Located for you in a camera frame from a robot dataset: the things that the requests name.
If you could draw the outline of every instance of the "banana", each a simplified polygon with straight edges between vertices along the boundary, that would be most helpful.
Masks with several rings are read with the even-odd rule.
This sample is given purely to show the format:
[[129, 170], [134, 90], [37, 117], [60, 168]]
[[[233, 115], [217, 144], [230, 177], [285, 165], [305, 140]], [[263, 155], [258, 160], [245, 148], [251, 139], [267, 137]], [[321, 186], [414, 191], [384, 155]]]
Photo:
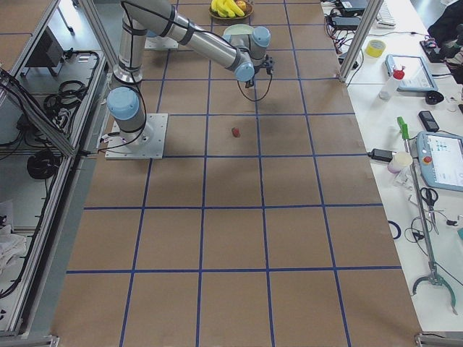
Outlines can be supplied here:
[[230, 8], [238, 17], [244, 17], [245, 13], [235, 4], [234, 0], [225, 0], [225, 5]]
[[217, 1], [218, 0], [212, 0], [212, 2], [211, 2], [212, 12], [217, 12]]
[[224, 8], [226, 10], [226, 13], [228, 14], [229, 18], [235, 18], [237, 15], [234, 13], [234, 11], [230, 8], [228, 0], [224, 1]]
[[217, 12], [222, 18], [236, 17], [236, 14], [225, 5], [225, 0], [217, 0]]

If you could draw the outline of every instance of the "white table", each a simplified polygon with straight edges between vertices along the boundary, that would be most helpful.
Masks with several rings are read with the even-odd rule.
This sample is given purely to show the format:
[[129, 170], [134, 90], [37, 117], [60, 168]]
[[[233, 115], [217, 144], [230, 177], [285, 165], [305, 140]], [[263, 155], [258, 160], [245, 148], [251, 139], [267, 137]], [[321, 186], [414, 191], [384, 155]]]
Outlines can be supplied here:
[[[387, 0], [388, 8], [396, 20], [394, 30], [372, 28], [371, 33], [384, 34], [390, 31], [414, 31], [427, 33], [420, 18], [408, 0]], [[366, 47], [369, 36], [364, 42]], [[379, 58], [373, 58], [364, 54], [365, 60], [358, 73], [354, 76], [348, 88], [356, 117], [362, 132], [362, 137], [367, 150], [380, 148], [385, 150], [403, 151], [404, 142], [399, 133], [396, 122], [397, 116], [402, 116], [408, 123], [409, 133], [414, 137], [418, 132], [424, 131], [418, 112], [429, 110], [433, 113], [442, 130], [463, 134], [463, 114], [456, 107], [461, 100], [462, 86], [455, 83], [453, 77], [436, 78], [439, 91], [446, 96], [444, 102], [436, 106], [425, 103], [423, 96], [410, 96], [402, 93], [394, 96], [390, 101], [378, 98], [383, 83], [387, 80], [384, 60], [387, 54], [406, 54], [424, 56], [420, 47], [422, 35], [391, 34], [381, 38], [386, 44], [386, 50]], [[428, 63], [433, 74], [448, 73], [445, 64]], [[371, 161], [375, 179], [384, 204], [384, 209], [389, 220], [397, 222], [402, 227], [402, 233], [412, 219], [418, 216], [418, 209], [409, 201], [409, 196], [415, 192], [407, 187], [397, 184], [395, 175], [389, 173], [385, 163]], [[439, 200], [436, 203], [437, 210], [451, 220], [456, 220], [458, 215], [463, 215], [463, 193], [438, 189]], [[436, 261], [444, 266], [452, 275], [463, 280], [463, 241], [458, 237], [457, 230], [463, 227], [463, 220], [458, 227], [446, 225], [446, 220], [439, 214], [436, 215], [439, 235], [431, 232], [431, 240]], [[401, 260], [403, 271], [412, 292], [413, 283], [423, 275], [429, 275], [428, 258], [421, 252], [416, 244], [408, 242], [404, 235], [396, 240], [396, 248]], [[459, 315], [453, 314], [450, 307], [450, 295], [444, 287], [432, 286], [429, 282], [418, 286], [417, 294], [412, 297], [413, 304], [423, 331], [462, 331], [463, 330], [463, 287], [451, 279], [444, 271], [438, 268], [451, 285], [456, 294], [456, 310]]]

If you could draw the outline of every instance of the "green handle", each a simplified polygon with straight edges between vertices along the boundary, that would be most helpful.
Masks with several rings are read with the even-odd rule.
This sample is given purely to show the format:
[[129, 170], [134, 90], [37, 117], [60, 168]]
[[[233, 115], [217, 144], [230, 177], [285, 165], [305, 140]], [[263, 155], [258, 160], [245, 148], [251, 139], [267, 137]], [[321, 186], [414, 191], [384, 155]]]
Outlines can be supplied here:
[[402, 117], [397, 117], [397, 123], [399, 124], [400, 132], [402, 133], [402, 139], [408, 140], [410, 136], [408, 135], [408, 125], [405, 123]]

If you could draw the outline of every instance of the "fruit bowl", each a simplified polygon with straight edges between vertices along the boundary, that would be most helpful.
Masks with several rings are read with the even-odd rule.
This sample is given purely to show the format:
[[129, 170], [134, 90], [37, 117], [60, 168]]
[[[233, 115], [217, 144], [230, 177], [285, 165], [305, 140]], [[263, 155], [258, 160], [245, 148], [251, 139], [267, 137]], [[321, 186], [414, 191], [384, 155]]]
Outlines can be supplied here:
[[217, 20], [243, 20], [244, 18], [248, 18], [253, 12], [254, 12], [254, 7], [249, 2], [246, 2], [246, 10], [243, 11], [245, 15], [243, 17], [238, 17], [236, 16], [235, 18], [223, 18], [218, 15], [218, 13], [214, 12], [210, 7], [209, 7], [209, 15], [212, 18], [215, 18]]

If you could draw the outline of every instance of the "yellow tape roll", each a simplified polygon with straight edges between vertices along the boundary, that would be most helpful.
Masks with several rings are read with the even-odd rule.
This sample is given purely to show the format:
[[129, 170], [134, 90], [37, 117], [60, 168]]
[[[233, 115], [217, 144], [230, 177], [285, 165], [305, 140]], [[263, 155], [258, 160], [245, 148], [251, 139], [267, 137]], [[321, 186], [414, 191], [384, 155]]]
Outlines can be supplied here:
[[381, 40], [371, 40], [368, 43], [367, 48], [365, 49], [365, 53], [369, 56], [373, 56], [378, 58], [381, 54], [383, 54], [384, 50], [386, 49], [386, 44]]

